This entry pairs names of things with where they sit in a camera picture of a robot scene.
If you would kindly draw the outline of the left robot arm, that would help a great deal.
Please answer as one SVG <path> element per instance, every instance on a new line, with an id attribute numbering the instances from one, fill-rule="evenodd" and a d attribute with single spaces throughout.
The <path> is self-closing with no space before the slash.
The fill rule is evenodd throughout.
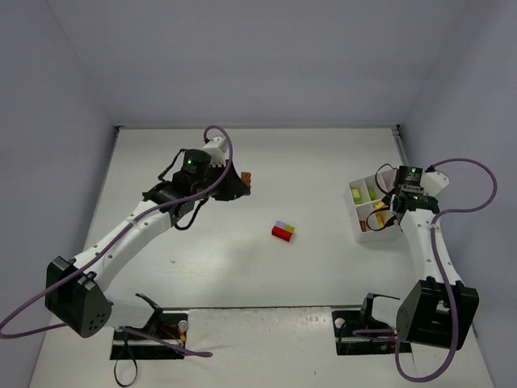
<path id="1" fill-rule="evenodd" d="M 175 228 L 209 199 L 236 200 L 248 187 L 233 166 L 233 151 L 220 147 L 181 150 L 183 164 L 164 174 L 136 208 L 93 247 L 72 259 L 56 257 L 47 267 L 44 303 L 66 326 L 89 338 L 112 323 L 114 303 L 105 292 L 123 267 L 153 239 Z"/>

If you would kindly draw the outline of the brown plate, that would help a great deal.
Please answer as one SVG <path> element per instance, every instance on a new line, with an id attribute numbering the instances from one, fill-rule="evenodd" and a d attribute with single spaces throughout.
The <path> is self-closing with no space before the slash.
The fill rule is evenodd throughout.
<path id="1" fill-rule="evenodd" d="M 243 171 L 241 173 L 241 180 L 246 185 L 247 189 L 251 190 L 252 174 L 249 171 Z"/>

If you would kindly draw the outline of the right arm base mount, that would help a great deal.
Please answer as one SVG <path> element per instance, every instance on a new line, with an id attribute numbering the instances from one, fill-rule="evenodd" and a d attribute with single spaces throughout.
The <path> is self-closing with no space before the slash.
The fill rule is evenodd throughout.
<path id="1" fill-rule="evenodd" d="M 394 354 L 400 305 L 399 297 L 368 293 L 361 306 L 332 310 L 337 355 Z"/>

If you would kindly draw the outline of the light green lego brick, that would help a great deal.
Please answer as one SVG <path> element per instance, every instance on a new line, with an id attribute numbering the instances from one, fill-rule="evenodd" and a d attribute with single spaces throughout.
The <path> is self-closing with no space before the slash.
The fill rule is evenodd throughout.
<path id="1" fill-rule="evenodd" d="M 360 190 L 358 188 L 352 188 L 351 189 L 351 197 L 352 197 L 353 202 L 356 205 L 360 205 L 360 204 L 363 203 L 361 192 L 360 192 Z"/>

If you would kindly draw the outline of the white divided container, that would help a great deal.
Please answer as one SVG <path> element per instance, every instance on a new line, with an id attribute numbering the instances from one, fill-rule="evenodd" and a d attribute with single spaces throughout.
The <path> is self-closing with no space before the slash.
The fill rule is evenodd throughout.
<path id="1" fill-rule="evenodd" d="M 358 243 L 376 243 L 396 241 L 402 236 L 401 228 L 396 222 L 392 226 L 387 226 L 388 221 L 381 228 L 378 228 L 376 218 L 374 216 L 376 210 L 373 204 L 382 201 L 385 192 L 393 189 L 393 183 L 396 171 L 391 167 L 383 167 L 380 172 L 375 175 L 369 175 L 359 178 L 348 183 L 344 197 L 351 229 Z M 351 189 L 358 188 L 361 192 L 363 203 L 356 205 L 351 197 Z M 377 195 L 375 200 L 370 200 L 368 189 L 372 188 Z M 359 222 L 365 221 L 368 231 L 363 233 L 360 229 Z"/>

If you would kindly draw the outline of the dark green lego brick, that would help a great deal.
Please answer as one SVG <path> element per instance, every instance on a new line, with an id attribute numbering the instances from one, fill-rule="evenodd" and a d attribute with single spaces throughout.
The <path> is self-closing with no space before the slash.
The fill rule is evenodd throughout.
<path id="1" fill-rule="evenodd" d="M 368 189 L 368 195 L 370 200 L 375 200 L 377 198 L 376 192 L 372 188 Z"/>

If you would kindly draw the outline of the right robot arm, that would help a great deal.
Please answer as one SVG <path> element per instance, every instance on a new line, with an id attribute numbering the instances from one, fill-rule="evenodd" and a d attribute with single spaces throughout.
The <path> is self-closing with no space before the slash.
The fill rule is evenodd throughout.
<path id="1" fill-rule="evenodd" d="M 461 350 L 479 306 L 474 288 L 464 285 L 452 265 L 441 234 L 436 195 L 449 180 L 438 172 L 401 166 L 393 182 L 382 173 L 373 176 L 384 197 L 369 210 L 358 207 L 358 222 L 365 234 L 386 234 L 400 230 L 409 244 L 416 284 L 397 308 L 393 323 L 373 316 L 375 294 L 361 307 L 361 323 L 373 335 L 387 330 L 406 343 Z"/>

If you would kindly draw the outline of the red long lego brick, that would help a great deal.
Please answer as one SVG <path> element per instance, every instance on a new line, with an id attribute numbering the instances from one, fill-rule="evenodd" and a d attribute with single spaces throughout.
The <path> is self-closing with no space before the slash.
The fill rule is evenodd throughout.
<path id="1" fill-rule="evenodd" d="M 271 234 L 274 236 L 274 237 L 277 237 L 279 239 L 282 239 L 283 241 L 289 243 L 292 239 L 292 236 L 294 235 L 294 233 L 289 233 L 288 231 L 286 231 L 285 227 L 282 229 L 282 228 L 279 228 L 277 226 L 274 226 L 271 230 Z"/>

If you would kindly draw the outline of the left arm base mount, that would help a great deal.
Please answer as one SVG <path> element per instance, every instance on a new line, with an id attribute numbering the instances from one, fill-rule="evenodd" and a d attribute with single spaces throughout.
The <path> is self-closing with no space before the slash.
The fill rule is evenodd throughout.
<path id="1" fill-rule="evenodd" d="M 131 387 L 137 381 L 138 361 L 172 361 L 185 358 L 182 352 L 156 342 L 150 337 L 172 344 L 176 348 L 185 348 L 189 328 L 188 312 L 186 310 L 168 311 L 143 293 L 137 293 L 136 296 L 150 305 L 153 313 L 142 328 L 135 328 L 135 331 L 144 333 L 145 336 L 125 330 L 115 331 L 113 335 L 110 359 L 115 362 L 113 375 L 118 387 Z M 130 382 L 122 382 L 118 376 L 120 361 L 130 361 L 134 367 L 134 376 Z"/>

